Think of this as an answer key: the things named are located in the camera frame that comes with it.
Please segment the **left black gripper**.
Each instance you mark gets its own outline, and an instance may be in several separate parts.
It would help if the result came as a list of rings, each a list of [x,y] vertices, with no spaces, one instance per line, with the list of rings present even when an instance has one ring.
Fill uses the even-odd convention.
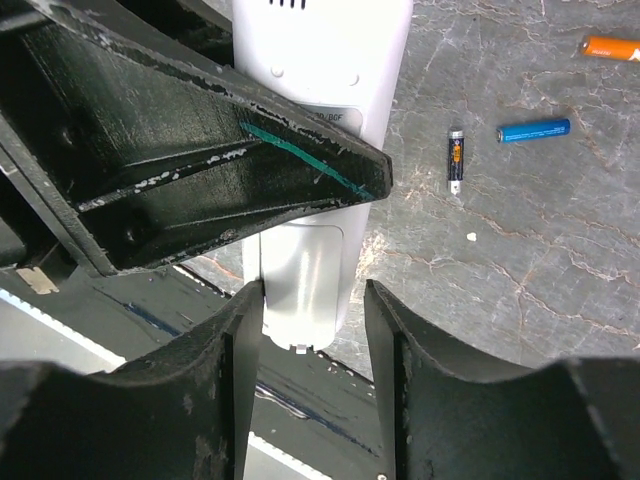
[[[1,116],[47,190],[2,176],[3,265],[114,275],[234,241],[230,105],[5,1]]]

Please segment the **white battery cover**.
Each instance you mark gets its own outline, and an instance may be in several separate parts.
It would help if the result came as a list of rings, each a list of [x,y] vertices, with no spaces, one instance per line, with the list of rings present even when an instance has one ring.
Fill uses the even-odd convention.
[[[336,333],[343,232],[289,223],[260,234],[264,324],[279,347],[304,354]]]

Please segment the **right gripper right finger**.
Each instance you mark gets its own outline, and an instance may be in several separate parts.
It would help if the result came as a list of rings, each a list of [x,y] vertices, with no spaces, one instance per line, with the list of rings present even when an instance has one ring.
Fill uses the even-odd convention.
[[[476,349],[369,280],[365,327],[393,479],[537,479],[532,369]]]

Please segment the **white remote control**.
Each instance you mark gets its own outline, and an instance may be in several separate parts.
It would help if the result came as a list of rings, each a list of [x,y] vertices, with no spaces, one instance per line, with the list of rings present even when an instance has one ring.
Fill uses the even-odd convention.
[[[409,1],[236,1],[235,66],[315,119],[381,148],[412,13]],[[343,232],[336,337],[349,307],[370,207],[383,196],[383,182],[371,163],[335,143],[306,146],[254,122],[247,130],[274,148],[306,193],[326,191],[346,201],[336,210],[282,224],[333,225]],[[243,243],[249,281],[263,282],[261,233]]]

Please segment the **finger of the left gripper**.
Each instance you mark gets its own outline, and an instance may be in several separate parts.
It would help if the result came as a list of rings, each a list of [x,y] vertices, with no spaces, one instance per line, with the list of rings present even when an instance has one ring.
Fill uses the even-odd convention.
[[[234,67],[202,1],[1,5],[1,265],[112,276],[386,198],[391,159]]]

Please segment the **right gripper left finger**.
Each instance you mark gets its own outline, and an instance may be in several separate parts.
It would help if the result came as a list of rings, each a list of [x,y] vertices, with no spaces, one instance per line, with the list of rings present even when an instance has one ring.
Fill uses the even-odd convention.
[[[117,479],[239,479],[261,345],[263,285],[246,284],[212,317],[118,368],[136,409]]]

